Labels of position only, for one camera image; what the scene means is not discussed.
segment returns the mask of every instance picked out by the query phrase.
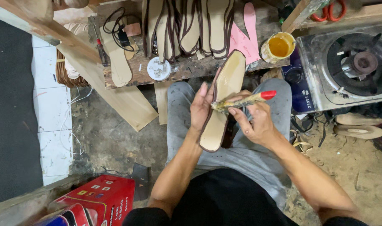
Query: gas stove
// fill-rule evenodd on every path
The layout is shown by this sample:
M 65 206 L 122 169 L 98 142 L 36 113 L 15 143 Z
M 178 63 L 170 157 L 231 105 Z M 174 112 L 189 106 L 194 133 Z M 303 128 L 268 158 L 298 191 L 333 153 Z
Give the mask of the gas stove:
M 382 101 L 382 24 L 296 38 L 283 67 L 298 113 Z

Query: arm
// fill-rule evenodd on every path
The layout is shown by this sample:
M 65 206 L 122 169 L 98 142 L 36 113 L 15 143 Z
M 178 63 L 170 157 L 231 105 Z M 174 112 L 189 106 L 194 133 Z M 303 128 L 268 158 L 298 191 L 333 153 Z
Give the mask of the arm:
M 191 105 L 191 127 L 176 156 L 167 164 L 159 175 L 150 195 L 148 207 L 163 209 L 171 218 L 174 208 L 180 202 L 191 180 L 191 175 L 202 154 L 198 140 L 202 127 L 208 118 L 213 100 L 213 80 L 208 91 L 207 83 L 203 83 L 195 94 Z
M 163 169 L 153 186 L 148 207 L 161 208 L 171 217 L 201 156 L 198 137 L 199 132 L 191 127 L 176 156 Z
M 322 223 L 334 216 L 357 218 L 355 204 L 348 194 L 327 173 L 297 151 L 274 127 L 270 107 L 266 103 L 247 106 L 253 116 L 251 123 L 239 109 L 229 112 L 252 142 L 271 150 L 285 168 L 301 195 L 318 213 Z

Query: scissors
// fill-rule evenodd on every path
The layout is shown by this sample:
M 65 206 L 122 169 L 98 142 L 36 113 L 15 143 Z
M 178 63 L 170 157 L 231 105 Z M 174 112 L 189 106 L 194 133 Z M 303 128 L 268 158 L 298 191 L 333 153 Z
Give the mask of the scissors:
M 325 20 L 334 21 L 334 22 L 339 21 L 341 18 L 343 18 L 345 16 L 347 9 L 345 7 L 344 0 L 337 0 L 337 2 L 341 5 L 341 13 L 340 13 L 339 17 L 335 18 L 333 16 L 333 6 L 334 6 L 334 2 L 333 2 L 333 3 L 330 3 L 329 5 L 325 6 L 324 8 L 322 8 L 322 12 L 323 12 L 322 18 L 318 17 L 314 13 L 311 15 L 311 19 L 313 21 L 318 21 L 318 22 L 322 22 Z

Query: hand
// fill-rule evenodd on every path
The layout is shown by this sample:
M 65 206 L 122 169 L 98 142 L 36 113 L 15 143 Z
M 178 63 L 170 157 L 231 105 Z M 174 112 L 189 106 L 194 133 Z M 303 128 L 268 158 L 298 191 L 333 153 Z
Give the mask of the hand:
M 213 88 L 220 68 L 216 72 L 216 76 L 208 90 L 208 84 L 203 82 L 198 92 L 195 94 L 194 101 L 191 104 L 191 128 L 200 132 L 205 121 L 208 119 L 211 103 L 213 101 Z
M 249 105 L 247 109 L 253 117 L 252 121 L 248 121 L 247 116 L 240 109 L 231 107 L 229 112 L 234 116 L 244 135 L 250 141 L 271 149 L 274 144 L 285 140 L 284 136 L 273 125 L 269 105 L 261 102 Z

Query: gray pants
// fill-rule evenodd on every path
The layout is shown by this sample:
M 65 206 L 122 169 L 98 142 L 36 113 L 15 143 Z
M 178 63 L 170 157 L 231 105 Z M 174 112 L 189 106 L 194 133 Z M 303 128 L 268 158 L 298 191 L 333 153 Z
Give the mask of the gray pants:
M 289 139 L 291 89 L 287 82 L 280 79 L 268 79 L 260 84 L 253 93 L 276 90 L 276 96 L 266 103 L 270 105 L 274 125 L 285 138 Z M 191 124 L 190 106 L 195 92 L 186 82 L 175 82 L 168 89 L 167 123 L 167 163 L 173 159 L 184 141 Z M 252 116 L 243 109 L 249 120 Z M 291 180 L 275 155 L 267 148 L 252 143 L 242 133 L 239 125 L 231 148 L 220 148 L 215 153 L 203 151 L 196 172 L 199 174 L 216 168 L 232 168 L 254 180 L 276 201 L 283 210 L 286 203 L 286 188 Z

